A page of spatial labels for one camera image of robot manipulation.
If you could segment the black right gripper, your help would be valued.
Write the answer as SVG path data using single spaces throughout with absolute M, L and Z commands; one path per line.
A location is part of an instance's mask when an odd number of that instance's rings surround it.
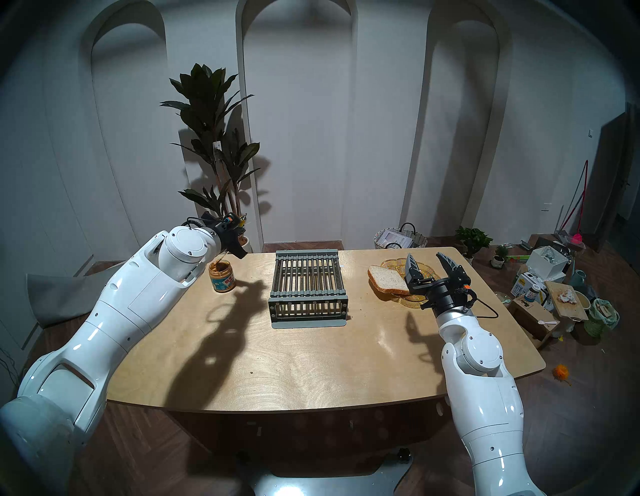
M 471 289 L 471 278 L 462 265 L 437 252 L 436 257 L 443 267 L 446 278 L 435 280 L 425 278 L 416 260 L 409 253 L 404 267 L 404 279 L 411 295 L 422 295 L 426 301 L 420 304 L 422 310 L 432 309 L 435 316 L 452 309 L 467 313 L 477 302 L 477 294 Z

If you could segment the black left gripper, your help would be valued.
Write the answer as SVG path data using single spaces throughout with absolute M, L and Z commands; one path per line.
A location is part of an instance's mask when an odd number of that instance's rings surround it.
M 244 245 L 248 241 L 244 234 L 239 234 L 239 217 L 236 214 L 227 214 L 222 218 L 212 214 L 203 214 L 201 219 L 205 227 L 211 229 L 218 237 L 221 250 L 226 250 L 237 259 L 243 259 L 248 252 Z

